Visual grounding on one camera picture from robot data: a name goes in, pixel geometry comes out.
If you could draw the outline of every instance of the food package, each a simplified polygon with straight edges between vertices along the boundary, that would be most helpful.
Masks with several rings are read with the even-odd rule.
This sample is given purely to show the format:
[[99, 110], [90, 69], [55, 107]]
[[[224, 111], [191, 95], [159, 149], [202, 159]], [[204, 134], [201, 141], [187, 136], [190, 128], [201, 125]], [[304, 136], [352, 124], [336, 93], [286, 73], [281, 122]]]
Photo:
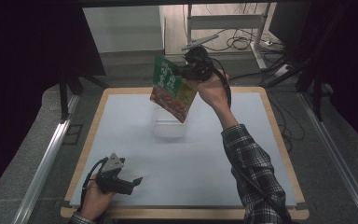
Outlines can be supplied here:
[[178, 67], [176, 63], [156, 56], [150, 100], [184, 123], [197, 92], [185, 84], [182, 77], [173, 75], [172, 70]]

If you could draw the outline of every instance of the white board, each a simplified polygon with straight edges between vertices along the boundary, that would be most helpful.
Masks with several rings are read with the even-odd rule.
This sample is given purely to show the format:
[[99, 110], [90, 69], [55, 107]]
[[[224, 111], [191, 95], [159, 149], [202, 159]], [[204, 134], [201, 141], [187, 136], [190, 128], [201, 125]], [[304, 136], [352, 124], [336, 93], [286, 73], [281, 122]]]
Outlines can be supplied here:
[[[186, 135], [161, 139], [153, 133], [156, 105], [149, 94], [109, 95], [85, 170], [70, 204], [80, 205], [87, 173], [100, 159], [116, 152], [125, 158], [119, 177], [144, 179], [132, 195], [116, 195], [113, 205], [237, 206], [241, 200], [223, 149], [222, 128], [213, 110], [197, 95], [187, 117]], [[286, 192], [286, 205], [296, 205], [266, 110], [257, 92], [232, 94], [238, 122], [270, 155], [275, 175]]]

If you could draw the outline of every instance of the wooden border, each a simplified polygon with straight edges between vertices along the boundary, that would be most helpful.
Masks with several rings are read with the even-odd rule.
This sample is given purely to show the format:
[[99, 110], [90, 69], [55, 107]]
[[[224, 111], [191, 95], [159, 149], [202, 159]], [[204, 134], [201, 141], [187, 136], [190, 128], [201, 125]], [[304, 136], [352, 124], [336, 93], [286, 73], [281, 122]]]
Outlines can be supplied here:
[[[289, 155], [286, 150], [286, 146], [283, 142], [281, 132], [276, 122], [271, 105], [269, 104], [269, 98], [266, 91], [261, 87], [231, 87], [232, 92], [258, 92], [263, 101], [264, 107], [268, 115], [268, 120], [274, 133], [275, 140], [282, 155], [282, 161], [286, 167], [287, 174], [290, 182], [292, 183], [293, 190], [295, 192], [295, 198], [297, 204], [305, 204], [305, 199], [302, 194], [301, 188], [298, 184], [295, 171], [290, 161]], [[104, 106], [107, 98], [110, 94], [148, 94], [151, 93], [152, 88], [110, 88], [103, 92], [101, 102], [98, 105], [97, 112], [95, 113], [94, 120], [89, 129], [85, 145], [83, 146], [82, 153], [77, 163], [74, 175], [72, 177], [71, 184], [65, 195], [65, 200], [70, 202], [76, 185], [83, 173], [84, 166], [86, 164], [87, 157], [90, 154], [91, 146], [94, 140], [94, 136], [97, 132], [101, 117], [104, 111]], [[295, 207], [288, 208], [292, 219], [303, 220], [309, 217], [310, 211], [307, 207], [299, 210]], [[62, 207], [61, 215], [63, 217], [70, 217], [75, 211], [75, 208]], [[167, 218], [167, 219], [220, 219], [220, 220], [233, 220], [243, 219], [244, 208], [205, 208], [205, 209], [184, 209], [184, 208], [155, 208], [155, 207], [115, 207], [107, 211], [107, 215], [111, 218], [121, 219], [147, 219], [147, 218]]]

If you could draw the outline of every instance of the hand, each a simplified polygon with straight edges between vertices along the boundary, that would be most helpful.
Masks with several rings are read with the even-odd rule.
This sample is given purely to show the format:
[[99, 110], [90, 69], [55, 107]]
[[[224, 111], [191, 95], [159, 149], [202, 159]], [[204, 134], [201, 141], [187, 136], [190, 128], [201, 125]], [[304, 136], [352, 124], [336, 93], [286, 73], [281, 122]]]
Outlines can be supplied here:
[[88, 220], [95, 220], [106, 211], [114, 196], [114, 192], [104, 194], [97, 183], [94, 180], [91, 180], [87, 185], [87, 192], [80, 215]]
[[224, 130], [238, 125], [237, 120], [227, 104], [227, 94], [222, 80], [220, 80], [217, 74], [212, 74], [212, 76], [204, 82], [186, 80], [186, 83], [195, 91], [198, 91], [201, 99], [214, 110]]

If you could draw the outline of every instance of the transparent plastic container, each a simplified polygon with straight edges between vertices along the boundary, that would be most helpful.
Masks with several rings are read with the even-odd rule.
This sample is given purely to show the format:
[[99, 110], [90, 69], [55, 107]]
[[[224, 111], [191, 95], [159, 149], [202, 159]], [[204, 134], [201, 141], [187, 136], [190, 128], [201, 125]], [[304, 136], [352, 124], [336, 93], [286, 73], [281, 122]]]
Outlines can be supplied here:
[[156, 105], [152, 120], [153, 132], [160, 138], [181, 138], [186, 135], [187, 119], [181, 123], [166, 109]]

